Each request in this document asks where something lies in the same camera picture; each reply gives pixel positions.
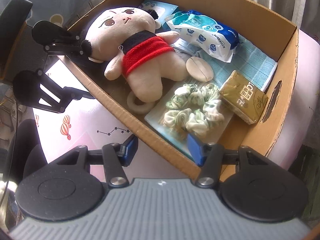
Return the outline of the blue wet wipes pack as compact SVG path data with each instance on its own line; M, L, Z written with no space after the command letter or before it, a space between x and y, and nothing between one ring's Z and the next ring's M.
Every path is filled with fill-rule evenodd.
M176 12L167 16L165 22L185 42L226 63L231 62L239 44L237 31L195 10Z

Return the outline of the round beige powder puff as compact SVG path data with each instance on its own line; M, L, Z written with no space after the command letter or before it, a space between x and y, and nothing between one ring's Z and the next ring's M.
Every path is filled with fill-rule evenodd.
M191 77L200 82L209 82L214 77L210 64L199 57L190 57L186 61L186 69Z

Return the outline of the gold tissue pack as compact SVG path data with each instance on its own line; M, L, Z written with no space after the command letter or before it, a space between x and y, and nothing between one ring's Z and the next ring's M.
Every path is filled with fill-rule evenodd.
M221 99L245 123L259 121L268 101L268 96L242 74L234 70L219 89Z

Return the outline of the black office chair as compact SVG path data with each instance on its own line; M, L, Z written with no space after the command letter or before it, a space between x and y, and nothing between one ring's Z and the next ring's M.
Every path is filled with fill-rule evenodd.
M29 0L10 0L1 12L1 80L5 78L16 39L32 6Z

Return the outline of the brown cardboard box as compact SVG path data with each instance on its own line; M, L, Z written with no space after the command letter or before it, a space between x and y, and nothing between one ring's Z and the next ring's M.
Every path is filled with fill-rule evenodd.
M71 31L80 32L106 9L136 7L143 1L104 0L72 25ZM232 27L277 61L276 72L267 90L268 106L261 119L248 125L233 116L219 140L226 148L246 145L260 154L269 155L281 133L295 86L299 38L296 25L251 0L156 1L178 5L182 10L202 12ZM61 60L85 88L139 139L189 178L195 179L199 175L198 166L154 132L142 116L129 112L126 98L130 89L123 78L107 81L93 67L79 66L66 56Z

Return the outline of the green white scrunchie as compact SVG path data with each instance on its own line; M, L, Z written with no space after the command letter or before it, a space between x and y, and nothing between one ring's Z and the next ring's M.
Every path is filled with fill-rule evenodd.
M188 83L178 87L165 104L163 124L172 129L182 129L204 137L214 127L224 122L220 112L219 88L213 83L199 87Z

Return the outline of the plush doll red outfit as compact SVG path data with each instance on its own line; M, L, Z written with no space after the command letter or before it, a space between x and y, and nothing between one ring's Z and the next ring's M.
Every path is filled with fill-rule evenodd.
M157 33L155 11L132 7L107 9L89 26L81 48L95 63L106 62L104 76L123 76L133 94L144 103L162 97L162 79L182 81L188 76L185 61L176 53L176 31Z

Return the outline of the teal checkered towel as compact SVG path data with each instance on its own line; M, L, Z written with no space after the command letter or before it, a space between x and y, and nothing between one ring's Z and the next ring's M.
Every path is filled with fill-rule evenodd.
M195 55L204 59L212 67L213 83L218 87L221 87L231 73L236 70L255 87L265 92L276 71L276 61L264 54L245 37L240 35L239 41L230 63L215 59L203 50L199 50Z

